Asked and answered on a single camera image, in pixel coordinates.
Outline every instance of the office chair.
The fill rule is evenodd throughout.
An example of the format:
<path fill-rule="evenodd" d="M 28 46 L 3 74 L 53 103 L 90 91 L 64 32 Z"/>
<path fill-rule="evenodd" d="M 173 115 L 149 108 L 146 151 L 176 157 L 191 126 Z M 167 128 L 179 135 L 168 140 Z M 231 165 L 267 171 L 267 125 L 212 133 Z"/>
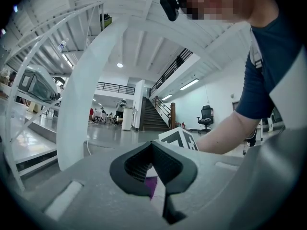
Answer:
<path fill-rule="evenodd" d="M 209 105 L 203 106 L 201 110 L 201 120 L 200 117 L 197 118 L 198 118 L 198 123 L 200 125 L 205 125 L 205 129 L 201 129 L 198 131 L 199 134 L 201 134 L 202 131 L 208 133 L 212 130 L 212 128 L 209 125 L 213 124 L 213 108 L 211 108 Z"/>

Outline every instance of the black railing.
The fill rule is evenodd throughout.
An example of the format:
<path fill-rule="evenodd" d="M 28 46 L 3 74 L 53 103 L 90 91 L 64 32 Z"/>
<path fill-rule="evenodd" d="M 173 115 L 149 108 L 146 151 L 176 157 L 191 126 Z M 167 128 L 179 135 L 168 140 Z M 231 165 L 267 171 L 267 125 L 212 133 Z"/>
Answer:
<path fill-rule="evenodd" d="M 155 107 L 160 108 L 160 110 L 165 114 L 165 116 L 167 116 L 168 119 L 171 119 L 171 109 L 159 99 L 153 98 L 153 101 L 155 102 Z"/>
<path fill-rule="evenodd" d="M 160 109 L 161 112 L 168 118 L 168 126 L 171 129 L 176 128 L 176 105 L 175 103 L 171 103 L 170 107 L 168 107 L 163 101 L 159 100 L 156 96 L 153 98 L 154 107 L 156 110 Z"/>
<path fill-rule="evenodd" d="M 104 90 L 104 91 L 111 91 L 111 92 L 117 92 L 117 93 L 123 93 L 123 94 L 131 94 L 134 95 L 135 88 L 118 85 L 118 84 L 112 84 L 112 83 L 106 83 L 106 82 L 98 82 L 97 90 Z"/>
<path fill-rule="evenodd" d="M 184 49 L 170 65 L 170 67 L 165 71 L 162 77 L 155 83 L 155 85 L 150 89 L 150 96 L 193 54 L 193 52 L 188 49 Z"/>

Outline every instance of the camera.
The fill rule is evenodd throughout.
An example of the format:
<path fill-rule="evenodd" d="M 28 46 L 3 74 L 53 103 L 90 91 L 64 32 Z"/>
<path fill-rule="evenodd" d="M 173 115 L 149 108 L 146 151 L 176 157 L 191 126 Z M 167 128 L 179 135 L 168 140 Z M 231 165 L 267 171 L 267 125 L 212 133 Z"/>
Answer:
<path fill-rule="evenodd" d="M 170 21 L 175 21 L 179 15 L 179 4 L 176 0 L 160 0 L 160 4 L 164 9 L 168 19 Z"/>
<path fill-rule="evenodd" d="M 164 9 L 168 19 L 175 21 L 179 16 L 179 9 L 187 7 L 187 0 L 160 0 L 160 4 Z"/>

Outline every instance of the wooden post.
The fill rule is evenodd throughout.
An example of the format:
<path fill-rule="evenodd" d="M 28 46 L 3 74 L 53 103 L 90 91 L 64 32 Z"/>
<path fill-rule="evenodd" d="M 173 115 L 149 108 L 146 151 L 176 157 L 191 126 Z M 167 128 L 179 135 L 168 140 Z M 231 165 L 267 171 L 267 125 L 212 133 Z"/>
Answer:
<path fill-rule="evenodd" d="M 176 105 L 171 103 L 171 129 L 176 128 Z"/>
<path fill-rule="evenodd" d="M 156 95 L 156 97 L 154 98 L 154 107 L 155 107 L 155 109 L 157 109 L 157 102 L 158 102 L 158 96 Z"/>

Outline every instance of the white wire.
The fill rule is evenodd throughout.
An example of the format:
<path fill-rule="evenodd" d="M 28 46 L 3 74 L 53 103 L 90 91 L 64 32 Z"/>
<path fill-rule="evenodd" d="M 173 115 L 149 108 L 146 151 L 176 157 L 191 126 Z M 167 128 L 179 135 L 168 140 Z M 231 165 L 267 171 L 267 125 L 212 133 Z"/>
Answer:
<path fill-rule="evenodd" d="M 92 154 L 91 154 L 91 152 L 90 152 L 90 150 L 89 150 L 89 148 L 88 148 L 88 140 L 86 141 L 86 146 L 87 146 L 87 151 L 88 151 L 88 153 L 89 153 L 90 156 L 91 156 Z"/>

